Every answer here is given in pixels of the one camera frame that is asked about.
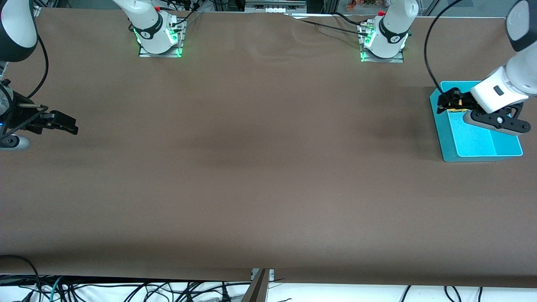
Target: white floor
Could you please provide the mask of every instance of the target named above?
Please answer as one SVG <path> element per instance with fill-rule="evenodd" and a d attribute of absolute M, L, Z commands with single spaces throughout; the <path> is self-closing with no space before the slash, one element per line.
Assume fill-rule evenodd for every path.
<path fill-rule="evenodd" d="M 185 288 L 185 283 L 173 283 L 173 290 L 179 291 Z M 219 286 L 221 283 L 208 282 L 197 290 L 208 289 Z M 247 285 L 228 286 L 228 293 L 231 297 L 240 296 L 247 290 Z M 291 302 L 400 302 L 406 286 L 400 285 L 337 285 L 337 284 L 279 284 L 272 283 L 268 291 L 267 302 L 282 302 L 291 298 Z M 121 302 L 133 290 L 133 287 L 85 287 L 77 293 L 87 302 Z M 477 302 L 477 287 L 457 287 L 461 295 L 462 302 Z M 0 302 L 21 301 L 28 289 L 21 289 L 14 286 L 0 287 Z M 162 291 L 170 298 L 171 294 Z M 145 290 L 139 291 L 132 302 L 142 302 L 146 295 Z M 209 301 L 212 297 L 221 298 L 220 294 L 207 293 L 200 295 L 195 302 Z M 35 294 L 31 300 L 38 301 Z M 163 296 L 154 294 L 148 302 L 167 302 Z M 405 302 L 425 302 L 439 301 L 449 302 L 444 294 L 442 286 L 412 286 Z M 506 289 L 485 287 L 482 295 L 482 302 L 528 302 L 537 301 L 537 289 Z"/>

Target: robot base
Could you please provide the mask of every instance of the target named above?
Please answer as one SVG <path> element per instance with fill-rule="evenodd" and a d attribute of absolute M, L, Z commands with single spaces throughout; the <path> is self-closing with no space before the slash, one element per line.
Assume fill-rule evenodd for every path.
<path fill-rule="evenodd" d="M 367 49 L 364 44 L 367 39 L 370 39 L 372 36 L 374 21 L 373 19 L 369 19 L 366 22 L 363 22 L 361 25 L 358 25 L 358 32 L 365 32 L 368 34 L 368 36 L 359 36 L 359 42 L 360 42 L 360 59 L 362 62 L 377 62 L 377 63 L 404 63 L 403 58 L 403 51 L 400 50 L 395 57 L 391 57 L 389 59 L 384 59 L 381 57 L 378 57 L 374 55 L 369 49 Z"/>
<path fill-rule="evenodd" d="M 185 44 L 186 22 L 182 22 L 181 24 L 179 24 L 176 30 L 178 30 L 176 34 L 178 42 L 175 45 L 173 45 L 170 49 L 168 49 L 168 51 L 163 52 L 161 54 L 152 54 L 152 53 L 147 52 L 140 45 L 138 56 L 139 57 L 182 57 L 183 46 Z"/>

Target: black cable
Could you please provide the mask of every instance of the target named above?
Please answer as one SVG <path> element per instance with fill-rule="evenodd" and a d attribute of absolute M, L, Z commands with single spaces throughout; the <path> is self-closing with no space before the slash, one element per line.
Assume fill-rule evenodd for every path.
<path fill-rule="evenodd" d="M 83 284 L 75 287 L 75 290 L 81 289 L 86 286 L 93 286 L 93 287 L 138 287 L 140 284 L 116 284 L 116 285 L 101 285 L 101 284 Z"/>
<path fill-rule="evenodd" d="M 133 290 L 127 298 L 123 302 L 130 302 L 132 298 L 136 295 L 137 292 L 139 292 L 142 288 L 146 287 L 149 283 L 143 283 L 140 286 L 138 286 L 135 290 Z"/>
<path fill-rule="evenodd" d="M 173 3 L 171 0 L 168 0 L 166 1 L 166 3 L 168 4 L 168 6 L 171 4 L 173 5 L 173 8 L 175 8 L 176 11 L 178 11 L 179 9 L 177 8 L 177 5 L 175 3 Z"/>
<path fill-rule="evenodd" d="M 345 30 L 345 29 L 343 29 L 343 28 L 334 27 L 334 26 L 330 26 L 330 25 L 326 25 L 326 24 L 321 24 L 321 23 L 317 23 L 317 22 L 312 22 L 312 21 L 307 21 L 307 20 L 303 20 L 303 19 L 299 19 L 299 20 L 302 21 L 302 22 L 309 23 L 309 24 L 314 24 L 314 25 L 318 25 L 318 26 L 323 26 L 323 27 L 326 27 L 326 28 L 331 28 L 331 29 L 333 29 L 333 30 L 338 30 L 338 31 L 342 31 L 342 32 L 348 32 L 348 33 L 353 33 L 353 34 L 357 34 L 357 35 L 367 35 L 367 34 L 364 33 L 364 32 L 357 32 L 357 31 Z"/>
<path fill-rule="evenodd" d="M 82 301 L 82 302 L 87 302 L 86 300 L 82 299 L 82 298 L 76 293 L 76 289 L 75 289 L 74 284 L 71 284 L 71 290 L 72 290 L 72 293 L 75 295 L 75 297 L 77 297 L 77 299 L 80 299 L 80 301 Z"/>
<path fill-rule="evenodd" d="M 191 10 L 191 11 L 188 13 L 188 15 L 186 15 L 185 18 L 183 18 L 181 21 L 179 21 L 179 22 L 177 22 L 177 23 L 172 23 L 171 26 L 176 26 L 176 25 L 179 25 L 179 24 L 183 23 L 183 22 L 186 21 L 186 20 L 190 17 L 190 15 L 193 14 L 195 11 L 196 11 L 196 10 Z"/>
<path fill-rule="evenodd" d="M 186 289 L 183 291 L 183 293 L 181 293 L 181 295 L 175 300 L 175 302 L 181 302 L 183 300 L 183 298 L 186 298 L 188 300 L 192 299 L 192 291 L 194 289 L 196 289 L 198 286 L 200 286 L 201 283 L 199 282 L 194 282 L 192 284 L 190 284 L 190 282 L 187 284 L 187 287 Z"/>
<path fill-rule="evenodd" d="M 231 302 L 231 298 L 229 297 L 224 281 L 222 281 L 222 302 Z"/>
<path fill-rule="evenodd" d="M 227 5 L 227 4 L 229 4 L 229 0 L 227 0 L 226 2 L 222 2 L 222 3 L 218 3 L 215 0 L 209 0 L 209 2 L 212 2 L 214 4 L 219 4 L 219 5 Z"/>
<path fill-rule="evenodd" d="M 337 12 L 337 11 L 333 12 L 332 15 L 338 15 L 338 16 L 342 17 L 345 21 L 349 22 L 350 24 L 354 24 L 354 25 L 360 25 L 362 22 L 367 21 L 367 20 L 364 20 L 364 21 L 356 22 L 356 21 L 353 21 L 353 20 L 347 18 L 346 15 L 344 15 L 344 14 L 342 14 L 340 12 Z"/>
<path fill-rule="evenodd" d="M 175 293 L 173 292 L 173 288 L 171 288 L 171 282 L 168 282 L 168 287 L 170 288 L 169 292 L 171 292 L 171 300 L 173 302 L 173 300 L 175 299 Z"/>
<path fill-rule="evenodd" d="M 72 302 L 72 301 L 77 302 L 77 299 L 76 299 L 75 295 L 73 295 L 72 300 L 71 300 L 71 295 L 73 294 L 73 292 L 71 292 L 71 287 L 69 285 L 67 285 L 66 292 L 67 292 L 67 298 L 69 299 L 69 302 Z"/>
<path fill-rule="evenodd" d="M 404 290 L 404 292 L 403 292 L 403 297 L 401 297 L 401 302 L 404 302 L 404 300 L 407 298 L 407 293 L 408 293 L 408 291 L 410 290 L 410 287 L 411 287 L 411 286 L 412 286 L 412 285 L 407 286 L 407 288 Z"/>
<path fill-rule="evenodd" d="M 166 296 L 165 294 L 163 294 L 163 293 L 161 293 L 161 292 L 156 292 L 156 294 L 158 294 L 158 295 L 160 295 L 160 296 L 166 298 L 166 300 L 167 300 L 168 302 L 170 302 L 170 298 L 168 298 L 168 296 Z"/>
<path fill-rule="evenodd" d="M 461 296 L 459 295 L 459 291 L 457 290 L 456 287 L 454 286 L 450 286 L 451 288 L 453 288 L 453 290 L 455 291 L 455 293 L 457 294 L 457 299 L 459 300 L 459 302 L 462 302 L 461 300 Z M 451 296 L 449 295 L 449 293 L 447 292 L 447 286 L 444 286 L 444 293 L 446 294 L 446 297 L 451 301 L 451 302 L 455 302 L 455 300 L 453 300 L 453 298 L 451 298 Z"/>
<path fill-rule="evenodd" d="M 32 91 L 31 94 L 28 95 L 28 98 L 32 98 L 36 92 L 43 86 L 43 83 L 47 79 L 48 75 L 48 54 L 47 50 L 45 49 L 45 44 L 43 44 L 43 40 L 41 40 L 41 36 L 37 35 L 37 40 L 39 41 L 39 44 L 41 44 L 41 49 L 43 49 L 43 55 L 45 56 L 45 74 L 43 74 L 43 78 L 41 79 L 41 82 L 37 85 L 37 87 Z"/>
<path fill-rule="evenodd" d="M 26 259 L 25 257 L 18 256 L 18 255 L 0 255 L 0 260 L 1 259 L 18 259 L 18 260 L 22 260 L 22 261 L 26 262 L 28 265 L 30 265 L 30 267 L 32 268 L 32 270 L 33 270 L 33 272 L 35 274 L 35 277 L 36 277 L 35 283 L 37 284 L 37 288 L 39 289 L 39 301 L 41 301 L 41 282 L 39 281 L 39 274 L 37 272 L 37 269 L 33 265 L 33 263 L 30 260 Z"/>
<path fill-rule="evenodd" d="M 436 9 L 436 7 L 438 6 L 439 3 L 440 3 L 440 1 L 437 1 L 437 2 L 434 4 L 434 7 L 431 9 L 431 11 L 430 11 L 430 13 L 429 13 L 428 16 L 430 16 L 430 15 L 433 13 L 433 11 Z"/>
<path fill-rule="evenodd" d="M 149 293 L 149 291 L 147 290 L 147 286 L 146 286 L 146 297 L 144 298 L 143 302 L 147 302 L 147 300 L 149 299 L 149 297 L 151 297 L 154 293 L 159 293 L 158 290 L 161 289 L 163 286 L 165 286 L 167 283 L 163 283 L 159 286 L 157 286 L 157 288 L 155 288 L 154 290 L 151 290 L 151 293 Z"/>
<path fill-rule="evenodd" d="M 45 111 L 48 110 L 48 107 L 45 106 L 45 105 L 41 105 L 41 110 L 38 111 L 36 114 L 32 115 L 31 117 L 27 118 L 25 121 L 23 121 L 22 123 L 20 123 L 17 127 L 11 129 L 9 132 L 7 132 L 5 135 L 2 135 L 2 137 L 0 138 L 0 141 L 3 141 L 4 139 L 6 139 L 8 136 L 10 136 L 11 134 L 15 133 L 16 131 L 22 129 L 24 126 L 28 125 L 29 123 L 31 123 L 34 119 L 36 119 L 38 116 L 42 115 Z"/>
<path fill-rule="evenodd" d="M 427 58 L 427 46 L 429 44 L 429 36 L 431 35 L 431 30 L 433 29 L 434 25 L 436 24 L 436 22 L 438 21 L 440 16 L 442 16 L 448 9 L 452 8 L 454 5 L 456 5 L 457 3 L 461 2 L 461 1 L 463 1 L 463 0 L 455 0 L 453 3 L 451 3 L 446 8 L 444 8 L 438 14 L 438 16 L 436 16 L 434 18 L 433 22 L 431 23 L 431 26 L 429 27 L 429 30 L 427 31 L 427 35 L 425 36 L 425 45 L 423 46 L 423 57 L 425 59 L 425 66 L 427 67 L 427 72 L 429 72 L 429 76 L 433 80 L 434 85 L 437 87 L 438 91 L 440 91 L 441 94 L 443 94 L 444 91 L 442 91 L 442 88 L 440 87 L 440 84 L 438 84 L 438 81 L 434 77 L 433 71 L 431 70 L 431 66 L 429 65 L 429 59 Z"/>
<path fill-rule="evenodd" d="M 31 292 L 38 292 L 38 293 L 42 294 L 43 296 L 45 296 L 45 298 L 46 298 L 47 300 L 50 300 L 50 296 L 47 295 L 47 294 L 48 294 L 47 292 L 42 291 L 42 290 L 38 290 L 38 289 L 36 289 L 35 287 L 34 287 L 33 289 L 31 289 L 31 288 L 29 288 L 29 287 L 25 287 L 25 286 L 23 286 L 23 285 L 17 285 L 17 287 L 19 287 L 19 288 L 21 288 L 21 289 L 31 290 Z"/>
<path fill-rule="evenodd" d="M 240 283 L 232 283 L 232 284 L 227 284 L 226 286 L 236 286 L 236 285 L 250 285 L 251 282 L 240 282 Z M 208 293 L 208 292 L 212 292 L 216 289 L 219 289 L 221 288 L 222 285 L 219 285 L 219 286 L 215 286 L 215 287 L 212 287 L 208 290 L 204 290 L 204 291 L 201 291 L 201 292 L 198 292 L 196 295 L 194 295 L 192 298 L 188 299 L 187 301 L 185 302 L 192 302 L 197 296 L 201 295 L 201 294 L 204 294 L 204 293 Z"/>

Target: cable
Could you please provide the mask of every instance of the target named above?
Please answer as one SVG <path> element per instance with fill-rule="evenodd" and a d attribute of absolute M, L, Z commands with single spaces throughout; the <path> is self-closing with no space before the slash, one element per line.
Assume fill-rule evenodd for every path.
<path fill-rule="evenodd" d="M 144 288 L 145 286 L 147 286 L 149 283 L 143 283 L 141 285 L 139 285 L 135 290 L 133 290 L 128 296 L 127 298 L 125 298 L 125 300 L 123 300 L 123 302 L 129 302 L 132 300 L 132 298 L 136 295 L 137 292 L 140 291 L 140 289 Z"/>
<path fill-rule="evenodd" d="M 16 131 L 20 130 L 21 128 L 23 128 L 24 126 L 28 125 L 29 123 L 31 123 L 36 117 L 42 115 L 45 111 L 48 110 L 48 107 L 45 106 L 45 105 L 41 105 L 41 110 L 38 111 L 36 114 L 32 115 L 31 117 L 27 118 L 25 121 L 23 121 L 22 123 L 20 123 L 17 127 L 11 129 L 10 132 L 7 132 L 5 135 L 2 135 L 2 137 L 0 138 L 0 141 L 3 141 L 5 138 L 7 138 L 8 136 L 10 136 L 11 134 L 15 133 Z"/>
<path fill-rule="evenodd" d="M 455 291 L 455 293 L 457 294 L 457 299 L 459 300 L 459 302 L 462 302 L 461 300 L 461 295 L 459 295 L 459 291 L 457 290 L 456 287 L 454 286 L 450 286 L 451 288 L 453 288 L 453 290 Z M 444 286 L 444 293 L 446 294 L 446 297 L 451 301 L 451 302 L 455 302 L 455 300 L 453 300 L 451 298 L 451 296 L 449 295 L 449 293 L 447 292 L 447 286 Z"/>
<path fill-rule="evenodd" d="M 431 26 L 429 27 L 429 30 L 427 31 L 427 36 L 425 36 L 425 45 L 423 46 L 423 57 L 425 59 L 425 66 L 427 67 L 427 72 L 429 72 L 429 76 L 433 80 L 434 85 L 437 87 L 438 91 L 440 91 L 441 94 L 443 94 L 444 91 L 442 91 L 442 88 L 440 87 L 440 84 L 438 84 L 438 81 L 434 77 L 433 71 L 431 70 L 431 66 L 429 65 L 429 59 L 427 58 L 427 46 L 429 44 L 429 36 L 431 35 L 431 30 L 433 29 L 434 25 L 436 24 L 436 22 L 438 21 L 440 16 L 442 16 L 448 9 L 452 8 L 454 5 L 456 5 L 457 3 L 461 2 L 461 1 L 463 1 L 463 0 L 455 0 L 450 5 L 448 5 L 446 8 L 444 8 L 438 14 L 438 16 L 436 16 L 434 18 L 433 22 L 431 23 Z"/>
<path fill-rule="evenodd" d="M 22 257 L 22 256 L 18 256 L 18 255 L 0 255 L 0 260 L 1 259 L 18 259 L 18 260 L 22 260 L 26 263 L 28 263 L 28 265 L 30 265 L 30 267 L 32 268 L 34 274 L 35 274 L 35 277 L 36 277 L 36 280 L 35 280 L 35 283 L 37 284 L 37 287 L 39 289 L 39 302 L 41 302 L 41 282 L 39 281 L 39 274 L 37 273 L 37 269 L 35 268 L 35 266 L 33 265 L 32 262 L 30 262 L 30 260 Z"/>
<path fill-rule="evenodd" d="M 188 13 L 188 15 L 186 15 L 186 17 L 183 18 L 183 20 L 181 20 L 181 21 L 179 21 L 179 22 L 177 22 L 177 23 L 172 23 L 171 26 L 176 26 L 176 25 L 179 25 L 179 24 L 183 23 L 183 22 L 186 21 L 186 20 L 190 17 L 190 15 L 193 14 L 195 11 L 196 11 L 196 10 L 191 10 L 191 11 Z"/>
<path fill-rule="evenodd" d="M 356 22 L 356 21 L 353 21 L 353 20 L 347 18 L 346 15 L 344 15 L 344 14 L 342 14 L 340 12 L 337 12 L 337 11 L 333 12 L 332 15 L 338 15 L 338 16 L 342 17 L 345 21 L 349 22 L 350 24 L 354 24 L 354 25 L 360 25 L 362 22 L 367 21 L 367 20 L 364 20 L 364 21 Z"/>
<path fill-rule="evenodd" d="M 37 85 L 37 87 L 32 91 L 31 94 L 28 95 L 28 98 L 32 98 L 36 92 L 43 86 L 43 83 L 47 79 L 48 75 L 48 54 L 47 50 L 45 49 L 45 44 L 43 44 L 43 40 L 41 40 L 41 36 L 37 35 L 37 40 L 39 41 L 39 44 L 41 44 L 41 49 L 43 49 L 43 55 L 45 56 L 45 74 L 43 74 L 43 78 L 41 79 L 41 82 Z"/>
<path fill-rule="evenodd" d="M 404 292 L 403 292 L 403 297 L 401 297 L 401 302 L 404 302 L 404 300 L 407 298 L 407 293 L 408 293 L 408 291 L 410 290 L 410 287 L 411 287 L 411 286 L 412 286 L 412 285 L 407 286 L 407 288 L 404 290 Z"/>
<path fill-rule="evenodd" d="M 274 281 L 271 281 L 271 282 L 277 282 L 277 281 L 281 281 L 281 280 L 284 280 L 283 278 L 280 278 L 280 279 L 276 279 Z M 231 284 L 226 284 L 224 286 L 236 286 L 236 285 L 250 285 L 251 282 L 239 282 L 239 283 L 231 283 Z M 208 292 L 213 292 L 215 291 L 216 289 L 219 289 L 221 288 L 222 285 L 219 285 L 219 286 L 215 286 L 215 287 L 212 287 L 208 290 L 204 290 L 204 291 L 201 291 L 201 292 L 198 292 L 195 296 L 193 296 L 192 298 L 188 299 L 187 301 L 185 302 L 192 302 L 193 299 L 195 299 L 197 296 L 201 295 L 201 294 L 204 294 L 204 293 L 208 293 Z"/>
<path fill-rule="evenodd" d="M 56 279 L 56 282 L 54 282 L 54 285 L 52 286 L 52 290 L 50 291 L 50 302 L 54 301 L 54 292 L 56 291 L 56 287 L 58 286 L 58 283 L 60 282 L 61 278 L 62 276 L 58 277 L 58 279 Z"/>
<path fill-rule="evenodd" d="M 231 302 L 231 298 L 229 297 L 224 281 L 222 281 L 222 302 Z"/>
<path fill-rule="evenodd" d="M 197 14 L 194 19 L 192 19 L 190 22 L 188 22 L 188 24 L 186 24 L 185 28 L 189 27 L 192 23 L 194 23 L 194 21 L 196 21 L 196 19 L 201 16 L 203 12 L 199 12 L 199 14 Z"/>
<path fill-rule="evenodd" d="M 186 287 L 186 289 L 185 289 L 185 291 L 183 291 L 183 292 L 181 293 L 181 295 L 179 296 L 179 298 L 177 298 L 177 299 L 175 300 L 175 302 L 180 302 L 180 301 L 182 301 L 183 298 L 185 298 L 185 297 L 186 297 L 186 299 L 188 299 L 188 300 L 192 299 L 192 296 L 191 296 L 192 291 L 193 291 L 194 289 L 196 289 L 196 287 L 198 287 L 198 286 L 200 286 L 200 285 L 201 285 L 201 283 L 199 283 L 199 282 L 194 282 L 194 283 L 192 283 L 192 284 L 190 284 L 190 282 L 189 282 L 188 285 L 187 285 L 187 287 Z"/>
<path fill-rule="evenodd" d="M 170 288 L 171 300 L 173 302 L 173 300 L 175 299 L 175 295 L 174 295 L 173 289 L 171 288 L 171 283 L 170 282 L 168 282 L 168 287 Z"/>
<path fill-rule="evenodd" d="M 163 286 L 165 286 L 166 284 L 168 283 L 163 283 L 161 285 L 159 285 L 157 288 L 155 288 L 154 290 L 151 290 L 151 293 L 149 293 L 149 291 L 147 290 L 147 286 L 146 286 L 146 297 L 144 298 L 143 302 L 147 302 L 147 300 L 149 299 L 149 297 L 151 297 L 154 293 L 157 293 L 159 294 L 158 290 L 161 289 Z"/>
<path fill-rule="evenodd" d="M 219 4 L 219 5 L 227 5 L 227 4 L 229 4 L 229 0 L 227 0 L 226 2 L 222 2 L 222 3 L 218 3 L 218 2 L 216 2 L 215 0 L 209 0 L 209 2 L 212 2 L 212 3 L 214 3 L 214 4 Z"/>
<path fill-rule="evenodd" d="M 367 34 L 364 33 L 364 32 L 357 32 L 357 31 L 345 30 L 345 29 L 343 29 L 343 28 L 334 27 L 334 26 L 330 26 L 330 25 L 326 25 L 326 24 L 321 24 L 321 23 L 317 23 L 317 22 L 312 22 L 312 21 L 307 21 L 307 20 L 303 20 L 303 19 L 299 19 L 299 20 L 302 21 L 302 22 L 309 23 L 309 24 L 314 24 L 314 25 L 318 25 L 318 26 L 323 26 L 323 27 L 326 27 L 326 28 L 331 28 L 331 29 L 333 29 L 333 30 L 338 30 L 338 31 L 342 31 L 342 32 L 348 32 L 348 33 L 353 33 L 353 34 L 357 34 L 357 35 L 367 35 Z"/>

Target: metal bracket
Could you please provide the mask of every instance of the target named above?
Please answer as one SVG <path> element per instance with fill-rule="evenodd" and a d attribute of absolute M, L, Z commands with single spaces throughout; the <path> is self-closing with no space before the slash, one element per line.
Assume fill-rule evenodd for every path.
<path fill-rule="evenodd" d="M 41 12 L 41 7 L 34 5 L 34 18 L 37 18 L 40 12 Z"/>
<path fill-rule="evenodd" d="M 8 68 L 8 63 L 0 61 L 0 80 L 4 77 L 4 72 Z"/>
<path fill-rule="evenodd" d="M 185 33 L 186 33 L 186 22 L 182 22 L 177 26 L 175 30 L 177 32 L 177 43 L 173 45 L 168 51 L 161 54 L 152 54 L 143 49 L 140 45 L 140 50 L 138 52 L 139 57 L 182 57 L 183 56 L 183 47 L 185 45 Z"/>
<path fill-rule="evenodd" d="M 462 119 L 470 125 L 510 135 L 521 135 L 529 132 L 532 128 L 525 120 L 518 119 L 523 105 L 523 103 L 520 103 L 506 106 L 493 113 L 486 113 L 482 109 L 474 110 L 467 112 Z"/>
<path fill-rule="evenodd" d="M 253 281 L 256 276 L 257 276 L 257 272 L 259 272 L 260 269 L 252 269 L 252 272 L 250 273 L 250 281 Z M 271 269 L 269 270 L 269 274 L 270 274 L 270 278 L 269 278 L 269 281 L 274 281 L 274 270 Z"/>
<path fill-rule="evenodd" d="M 367 36 L 360 35 L 358 36 L 358 41 L 360 42 L 360 59 L 362 62 L 377 62 L 377 63 L 404 63 L 403 50 L 400 50 L 395 57 L 389 59 L 384 59 L 374 55 L 368 48 L 364 46 L 365 43 L 369 42 L 368 39 L 371 39 L 374 31 L 374 22 L 373 19 L 369 19 L 366 22 L 362 22 L 360 25 L 356 26 L 358 32 L 367 33 Z"/>
<path fill-rule="evenodd" d="M 274 270 L 257 269 L 255 278 L 252 283 L 250 283 L 241 302 L 266 302 L 270 278 L 274 278 Z"/>

